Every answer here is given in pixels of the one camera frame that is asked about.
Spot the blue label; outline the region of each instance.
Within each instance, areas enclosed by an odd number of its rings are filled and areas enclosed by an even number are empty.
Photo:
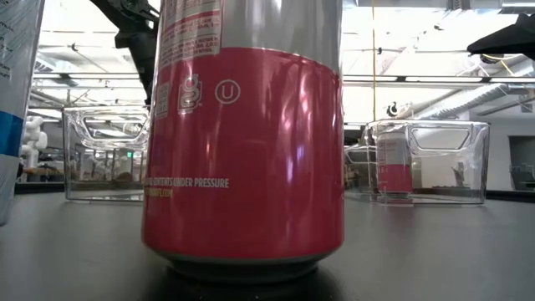
[[[0,155],[18,157],[23,135],[23,120],[0,111]]]

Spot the transparent storage box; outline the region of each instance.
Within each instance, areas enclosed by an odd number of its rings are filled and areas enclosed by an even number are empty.
[[[142,201],[148,107],[70,107],[63,120],[67,199]]]
[[[345,150],[346,197],[387,204],[481,204],[489,124],[382,120]]]

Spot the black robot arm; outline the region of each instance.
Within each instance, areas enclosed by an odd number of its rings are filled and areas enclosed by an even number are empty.
[[[128,48],[150,105],[154,76],[158,12],[147,0],[90,0],[119,29],[115,47]]]
[[[467,50],[471,54],[524,54],[535,59],[535,14],[519,14],[516,23],[480,38]]]

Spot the white figure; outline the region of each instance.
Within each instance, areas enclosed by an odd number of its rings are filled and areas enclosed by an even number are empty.
[[[29,116],[24,127],[23,146],[21,152],[26,155],[26,167],[37,167],[39,151],[47,148],[48,137],[41,131],[43,117]]]

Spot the cable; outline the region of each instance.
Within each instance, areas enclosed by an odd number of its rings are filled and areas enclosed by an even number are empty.
[[[456,76],[461,76],[465,73],[470,73],[478,68],[481,68],[482,67],[482,62],[480,61],[479,63],[475,63],[473,66],[469,67],[469,68],[466,68],[464,70],[462,70],[460,73],[458,73]]]
[[[377,120],[377,114],[376,114],[376,89],[377,89],[377,83],[375,82],[375,78],[377,76],[377,73],[375,72],[375,68],[376,68],[376,58],[377,58],[377,53],[376,53],[376,49],[375,49],[375,0],[371,0],[371,24],[372,24],[372,28],[371,28],[371,38],[372,38],[372,49],[373,49],[373,76],[374,76],[374,83],[373,83],[373,87],[374,87],[374,121]]]
[[[507,67],[507,64],[505,64],[504,61],[501,60],[500,63],[502,63],[503,68],[505,68],[505,70],[507,70],[507,72],[508,72],[511,76],[516,76],[516,75],[514,74],[514,72],[512,72],[512,71],[509,69],[509,67]]]
[[[499,60],[499,61],[508,60],[508,59],[514,59],[514,58],[517,58],[517,57],[519,57],[521,55],[522,54],[514,54],[514,55],[510,55],[508,57],[498,58],[498,57],[491,56],[491,55],[488,55],[488,54],[482,54],[482,56],[484,56],[486,58],[495,59],[495,60]]]

